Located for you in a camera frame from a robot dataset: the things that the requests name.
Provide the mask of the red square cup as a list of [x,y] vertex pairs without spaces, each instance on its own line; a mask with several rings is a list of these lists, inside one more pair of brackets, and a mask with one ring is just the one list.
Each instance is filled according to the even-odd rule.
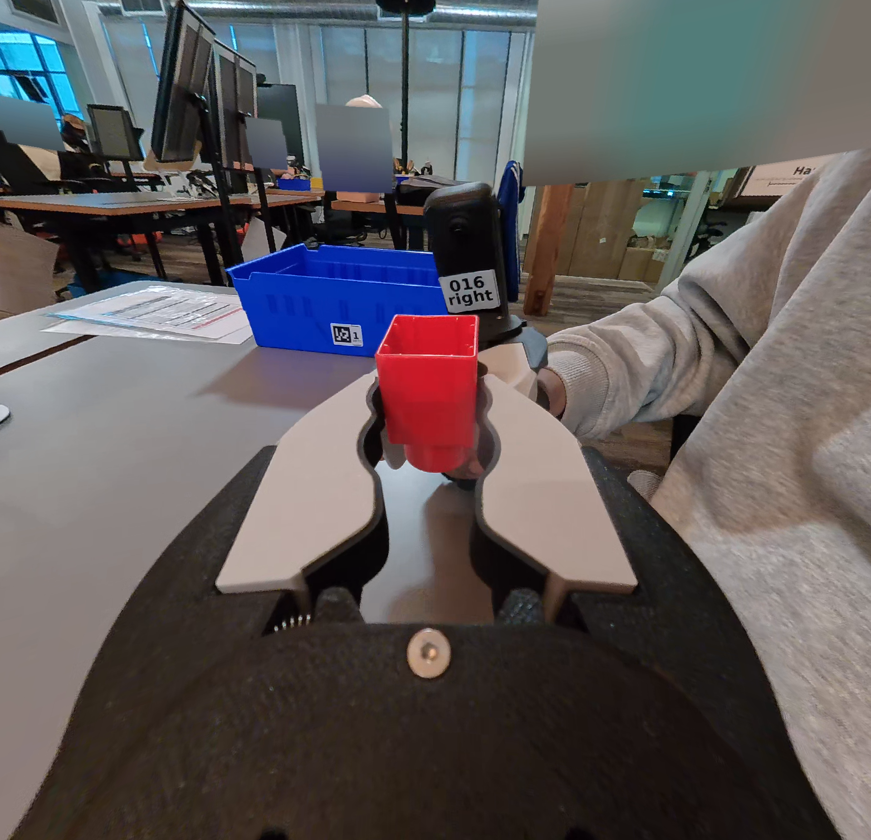
[[461,467],[475,442],[479,318],[396,315],[376,352],[391,444],[426,473]]

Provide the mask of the silver ventilation duct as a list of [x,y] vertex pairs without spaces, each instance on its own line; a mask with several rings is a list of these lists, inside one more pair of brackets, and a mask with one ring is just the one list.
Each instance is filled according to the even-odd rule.
[[[168,15],[176,0],[164,0]],[[183,0],[212,27],[219,21],[290,20],[313,25],[398,28],[401,17],[382,10],[376,0]],[[410,16],[413,29],[533,31],[538,0],[435,0],[425,16]]]

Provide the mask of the blue bin with marker tag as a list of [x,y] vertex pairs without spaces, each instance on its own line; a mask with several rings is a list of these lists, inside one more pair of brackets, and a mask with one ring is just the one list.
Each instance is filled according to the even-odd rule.
[[447,314],[429,252],[297,244],[227,274],[260,347],[372,357],[397,314]]

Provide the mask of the person's grey hoodie torso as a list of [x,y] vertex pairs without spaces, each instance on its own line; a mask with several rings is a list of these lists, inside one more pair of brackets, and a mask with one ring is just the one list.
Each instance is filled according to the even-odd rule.
[[869,838],[869,150],[664,295],[746,355],[654,497],[738,612],[843,838]]

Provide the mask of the small black monitor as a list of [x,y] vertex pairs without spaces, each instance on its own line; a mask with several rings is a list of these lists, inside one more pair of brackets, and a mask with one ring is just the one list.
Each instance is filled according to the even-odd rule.
[[87,106],[98,153],[108,161],[144,161],[140,138],[143,131],[134,127],[130,113],[123,107],[89,104]]

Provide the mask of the printed paper sheet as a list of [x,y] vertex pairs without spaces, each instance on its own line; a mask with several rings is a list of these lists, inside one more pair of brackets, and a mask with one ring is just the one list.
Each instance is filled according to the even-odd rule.
[[233,290],[206,292],[153,284],[49,312],[50,332],[240,345],[253,331]]

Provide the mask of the wooden-edged background desk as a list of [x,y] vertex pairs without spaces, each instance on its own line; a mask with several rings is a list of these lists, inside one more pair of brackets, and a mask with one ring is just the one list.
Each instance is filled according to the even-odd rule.
[[234,212],[251,214],[260,208],[252,195],[232,195],[228,211],[219,199],[181,198],[157,192],[79,195],[4,195],[3,210],[24,212],[45,220],[66,248],[67,257],[86,294],[106,289],[90,255],[99,234],[152,236],[192,226],[204,254],[209,281],[225,287],[224,266],[241,263]]

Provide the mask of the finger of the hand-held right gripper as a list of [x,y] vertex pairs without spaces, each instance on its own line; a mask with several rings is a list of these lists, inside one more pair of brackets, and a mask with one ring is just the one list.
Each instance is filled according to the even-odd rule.
[[507,386],[543,406],[543,395],[538,388],[538,374],[529,364],[524,344],[505,343],[484,350],[481,352],[481,366],[486,368],[483,377],[497,377]]

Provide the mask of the black floor lamp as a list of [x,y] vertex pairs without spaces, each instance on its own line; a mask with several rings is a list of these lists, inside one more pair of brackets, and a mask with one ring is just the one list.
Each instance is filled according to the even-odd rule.
[[410,55],[410,19],[430,15],[436,7],[436,0],[376,0],[376,5],[383,12],[398,15],[401,19],[401,117],[400,163],[404,171],[408,170],[408,138],[409,138],[409,55]]

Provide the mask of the person's right forearm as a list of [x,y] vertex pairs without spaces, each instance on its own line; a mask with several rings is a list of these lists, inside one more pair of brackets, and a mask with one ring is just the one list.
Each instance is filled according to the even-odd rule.
[[548,365],[579,440],[702,412],[768,327],[789,229],[765,214],[691,261],[662,294],[551,335]]

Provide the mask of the wooden post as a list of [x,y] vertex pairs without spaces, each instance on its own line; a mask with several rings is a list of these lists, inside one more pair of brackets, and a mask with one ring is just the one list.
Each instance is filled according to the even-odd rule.
[[550,309],[563,232],[575,190],[573,183],[537,188],[538,214],[531,227],[526,262],[524,314],[545,317]]

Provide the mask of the blue hanging jacket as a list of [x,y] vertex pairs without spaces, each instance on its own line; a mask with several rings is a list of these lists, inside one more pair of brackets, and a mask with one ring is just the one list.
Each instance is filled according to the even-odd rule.
[[524,200],[523,169],[519,162],[509,161],[504,169],[496,194],[504,256],[504,274],[507,301],[516,303],[519,298],[521,260],[518,229],[519,207]]

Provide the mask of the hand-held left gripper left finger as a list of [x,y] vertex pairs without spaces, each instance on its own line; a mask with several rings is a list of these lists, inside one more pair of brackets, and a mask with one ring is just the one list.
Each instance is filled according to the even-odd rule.
[[215,581],[222,594],[289,592],[310,609],[342,586],[360,602],[387,561],[383,426],[371,372],[285,433]]

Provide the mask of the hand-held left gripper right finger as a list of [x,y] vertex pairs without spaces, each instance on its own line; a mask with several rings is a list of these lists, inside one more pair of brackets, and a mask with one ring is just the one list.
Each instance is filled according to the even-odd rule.
[[484,474],[475,484],[471,561],[494,616],[519,588],[546,621],[576,592],[630,595],[634,573],[574,435],[501,379],[478,383]]

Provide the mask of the large black monitor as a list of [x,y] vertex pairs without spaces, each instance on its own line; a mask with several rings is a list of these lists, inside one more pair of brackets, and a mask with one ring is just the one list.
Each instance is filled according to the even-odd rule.
[[151,136],[160,163],[193,161],[199,154],[215,41],[201,16],[176,0],[166,25]]

